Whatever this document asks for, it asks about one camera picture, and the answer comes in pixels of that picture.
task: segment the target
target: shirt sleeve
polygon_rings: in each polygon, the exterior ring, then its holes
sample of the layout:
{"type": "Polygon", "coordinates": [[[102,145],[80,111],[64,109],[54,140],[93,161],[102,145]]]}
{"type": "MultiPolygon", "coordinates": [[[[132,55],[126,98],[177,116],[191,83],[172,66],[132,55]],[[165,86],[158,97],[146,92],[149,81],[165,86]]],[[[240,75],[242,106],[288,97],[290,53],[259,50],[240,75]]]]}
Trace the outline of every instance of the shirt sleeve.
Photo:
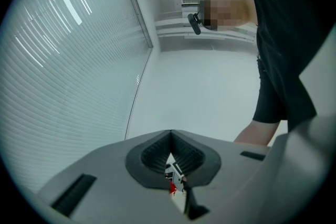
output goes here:
{"type": "Polygon", "coordinates": [[[259,57],[257,62],[260,75],[260,90],[253,120],[264,123],[277,123],[281,120],[286,120],[286,109],[274,89],[259,57]]]}

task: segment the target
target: ceiling vent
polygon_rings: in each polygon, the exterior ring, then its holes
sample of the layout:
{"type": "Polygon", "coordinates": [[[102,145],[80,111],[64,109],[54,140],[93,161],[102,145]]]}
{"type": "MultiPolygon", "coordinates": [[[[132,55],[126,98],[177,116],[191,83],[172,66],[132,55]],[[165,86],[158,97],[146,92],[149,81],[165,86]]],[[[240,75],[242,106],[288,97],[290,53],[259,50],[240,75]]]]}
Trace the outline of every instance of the ceiling vent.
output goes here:
{"type": "Polygon", "coordinates": [[[200,0],[181,0],[182,5],[198,5],[200,0]]]}

